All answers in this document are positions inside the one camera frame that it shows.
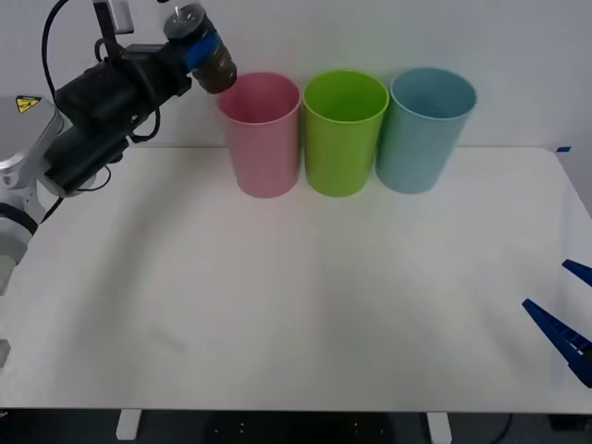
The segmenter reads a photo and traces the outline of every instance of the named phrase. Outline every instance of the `cup rim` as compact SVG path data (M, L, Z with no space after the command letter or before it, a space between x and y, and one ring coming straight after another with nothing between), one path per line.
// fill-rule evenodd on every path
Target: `cup rim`
M294 88L296 88L296 91L298 92L298 102L288 113L286 113L284 116L282 116L280 118L276 118L275 120L268 120L267 122L257 122L257 123L243 122L242 120L237 120L235 118L232 118L231 116L229 116L228 114L226 114L222 110L222 108L220 107L220 97L222 94L219 94L216 98L216 109L217 109L218 113L220 113L224 118L228 119L229 121L231 121L233 123L238 123L241 125L245 125L247 127L261 127L264 125L270 125L273 123L281 122L282 120L286 120L286 119L290 118L296 111L298 111L300 109L300 106L302 105L302 92L300 91L299 86L296 84L296 82L294 80L292 80L288 76L284 76L283 74L279 74L274 71L249 71L249 72L245 72L245 73L240 74L237 77L237 80L241 77L252 76L253 74L271 74L273 76L280 77L284 80L287 80L289 83L291 83L291 85Z
M308 103L306 102L306 90L308 89L308 87L317 79L326 76L327 74L336 74L338 72L354 72L356 74L361 74L365 77L367 77L368 79L374 80L378 85L380 85L382 87L382 89L385 92L385 97L386 97L386 103L385 105L382 107L382 109L380 111L378 111L377 113L373 114L371 117L368 118L364 118L362 120L335 120L333 118L328 118L325 116L320 115L319 113L317 113L316 111L313 110L313 108L308 105ZM375 118L377 118L378 116L382 116L383 114L385 114L385 112L387 111L387 108L389 108L389 103L390 103L390 95L389 95L389 90L387 90L387 87L385 86L385 84L376 76L373 76L372 74L368 74L367 72L364 71L359 71L357 69L330 69L328 71L323 71L320 74L317 74L316 76L314 76L312 79L310 79L307 83L306 86L304 87L304 90L302 92L302 102L304 103L304 107L310 111L313 115L315 115L316 117L319 117L323 120L325 120L325 122L330 122L330 123L336 123L338 125L358 125L360 123L365 123L368 122L370 120L373 120Z
M453 75L454 77L458 77L459 79L461 79L462 81L464 81L470 88L471 90L473 90L473 95L475 96L475 100L473 101L473 105L471 106L471 108L469 108L468 111L458 115L458 116L454 116L454 117L430 117L430 116L424 116L423 114L419 114L416 113L415 111L409 109L407 106L403 105L401 102L399 102L399 99L397 99L397 97L395 97L395 93L392 91L393 87L395 86L395 82L404 74L407 74L409 72L412 71L416 71L416 70L420 70L420 69L432 69L435 71L443 71L446 72L448 74ZM475 86L473 86L473 84L467 80L465 77L463 77L460 74L457 74L454 71L450 71L448 69L444 69L444 68L438 68L438 67L413 67L413 68L407 68L405 69L403 72L400 72L393 80L390 81L390 85L388 87L388 93L390 95L390 97L392 98L392 100L398 105L400 106L402 109L404 109L405 111L407 111L409 114L412 114L416 117L419 118L423 118L425 120L436 120L438 122L446 122L446 121L451 121L451 120L457 120L460 118L463 118L465 116L467 116L468 114L472 113L473 110L475 109L476 105L477 105L477 90L475 89Z

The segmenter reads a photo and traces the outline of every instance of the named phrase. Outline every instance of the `blue tape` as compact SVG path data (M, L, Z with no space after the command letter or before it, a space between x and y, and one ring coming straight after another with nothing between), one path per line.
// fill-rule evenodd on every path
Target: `blue tape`
M189 71L196 69L218 46L218 34L212 32L202 38L198 43L190 46L183 61Z

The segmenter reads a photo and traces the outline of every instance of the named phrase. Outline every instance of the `blue cup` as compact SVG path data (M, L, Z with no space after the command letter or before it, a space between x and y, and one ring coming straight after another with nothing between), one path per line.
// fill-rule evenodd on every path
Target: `blue cup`
M475 88L438 68L413 68L390 84L376 173L394 191L429 191L476 104Z

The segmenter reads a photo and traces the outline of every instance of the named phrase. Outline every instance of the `white wall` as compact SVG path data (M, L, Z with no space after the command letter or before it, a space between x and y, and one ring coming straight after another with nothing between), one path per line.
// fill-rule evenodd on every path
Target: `white wall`
M135 35L162 43L155 0L131 0ZM47 93L40 41L54 0L0 1L0 93ZM473 82L479 103L463 144L573 145L592 140L590 0L204 0L241 71L302 83L328 68L436 65ZM71 0L51 36L57 85L93 64L92 0ZM166 106L160 142L222 143L211 100L195 88Z

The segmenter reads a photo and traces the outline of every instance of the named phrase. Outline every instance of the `plastic cup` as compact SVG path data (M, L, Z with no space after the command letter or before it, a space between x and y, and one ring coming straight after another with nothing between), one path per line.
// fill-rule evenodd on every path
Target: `plastic cup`
M368 180L389 92L352 70L322 74L304 90L306 177L327 196L349 196Z
M261 198L288 192L300 169L296 84L272 72L245 74L217 102L240 189Z
M394 191L434 187L476 104L475 88L438 68L414 68L390 84L376 173Z

